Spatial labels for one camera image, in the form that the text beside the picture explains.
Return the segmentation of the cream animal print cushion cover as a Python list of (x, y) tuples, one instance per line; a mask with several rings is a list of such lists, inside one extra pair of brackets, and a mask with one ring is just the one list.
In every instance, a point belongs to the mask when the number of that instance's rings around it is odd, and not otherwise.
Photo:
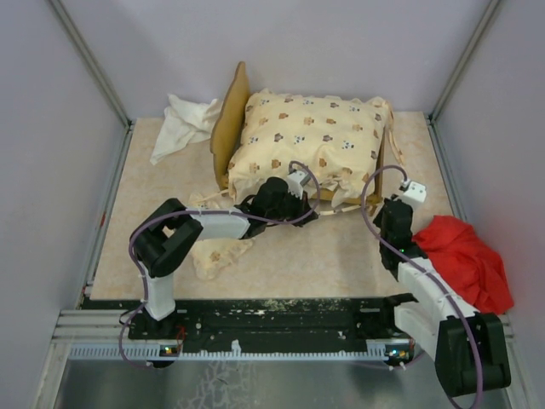
[(305, 164), (332, 206), (370, 192), (369, 180), (384, 137), (393, 133), (393, 109), (381, 97), (344, 101), (274, 94), (264, 89), (245, 106), (240, 145), (227, 166), (228, 191), (235, 203), (257, 192), (269, 177), (284, 178), (289, 164)]

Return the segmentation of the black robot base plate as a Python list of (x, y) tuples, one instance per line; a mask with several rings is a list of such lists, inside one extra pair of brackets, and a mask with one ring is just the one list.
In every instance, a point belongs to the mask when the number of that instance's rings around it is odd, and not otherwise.
[(373, 342), (412, 351), (414, 340), (393, 323), (393, 309), (411, 295), (178, 301), (161, 321), (148, 313), (129, 324), (131, 340), (170, 340), (187, 353), (366, 353)]

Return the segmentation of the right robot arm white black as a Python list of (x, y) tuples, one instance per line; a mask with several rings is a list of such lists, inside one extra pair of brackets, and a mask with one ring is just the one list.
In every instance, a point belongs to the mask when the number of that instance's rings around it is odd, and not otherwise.
[(508, 387), (502, 321), (467, 303), (439, 275), (412, 238), (412, 217), (412, 207), (392, 197), (372, 222), (380, 232), (382, 265), (411, 294), (381, 315), (381, 329), (390, 337), (413, 337), (433, 360), (450, 398)]

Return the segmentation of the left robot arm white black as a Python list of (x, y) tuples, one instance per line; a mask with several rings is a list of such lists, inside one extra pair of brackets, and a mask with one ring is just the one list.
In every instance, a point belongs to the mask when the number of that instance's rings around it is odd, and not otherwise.
[(143, 277), (148, 330), (161, 338), (175, 332), (173, 274), (198, 241), (253, 239), (274, 225), (316, 220), (304, 190), (310, 181), (316, 178), (303, 170), (270, 177), (257, 194), (226, 210), (187, 208), (178, 199), (161, 204), (129, 238), (129, 256)]

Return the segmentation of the wooden pet bed frame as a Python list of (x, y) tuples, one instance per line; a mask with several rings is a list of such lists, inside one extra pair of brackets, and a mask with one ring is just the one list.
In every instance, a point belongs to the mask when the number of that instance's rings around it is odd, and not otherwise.
[[(245, 106), (248, 99), (253, 94), (255, 93), (250, 91), (246, 66), (243, 62), (240, 62), (235, 71), (234, 79), (227, 91), (220, 116), (215, 123), (210, 141), (210, 151), (213, 154), (216, 182), (220, 188), (227, 191), (227, 166), (240, 145), (245, 118)], [(384, 137), (381, 142), (380, 157), (375, 171), (383, 165), (384, 143), (388, 137), (389, 136)], [(290, 162), (289, 167), (296, 166), (299, 163), (301, 162), (293, 160)], [(349, 199), (343, 203), (360, 204), (361, 202), (365, 202), (368, 205), (376, 204), (382, 197), (382, 177), (376, 176), (374, 174), (375, 171), (369, 177), (369, 180), (374, 184), (370, 192), (362, 192), (359, 198)], [(329, 190), (323, 190), (318, 181), (309, 183), (306, 190), (310, 194), (319, 194), (322, 199), (331, 202), (333, 193)]]

